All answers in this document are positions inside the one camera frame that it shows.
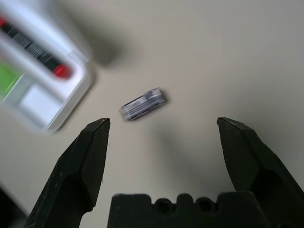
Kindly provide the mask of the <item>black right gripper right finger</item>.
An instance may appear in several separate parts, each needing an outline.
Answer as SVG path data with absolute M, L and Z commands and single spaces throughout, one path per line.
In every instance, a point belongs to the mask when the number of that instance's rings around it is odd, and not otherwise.
M 304 192 L 278 156 L 244 123 L 217 119 L 226 168 L 236 191 L 254 194 L 270 226 L 304 226 Z

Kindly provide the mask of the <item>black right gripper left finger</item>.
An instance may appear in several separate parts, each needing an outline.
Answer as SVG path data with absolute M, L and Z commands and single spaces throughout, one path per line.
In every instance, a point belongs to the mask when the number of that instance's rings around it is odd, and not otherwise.
M 96 206 L 105 170 L 110 119 L 89 123 L 59 157 L 25 227 L 77 228 Z

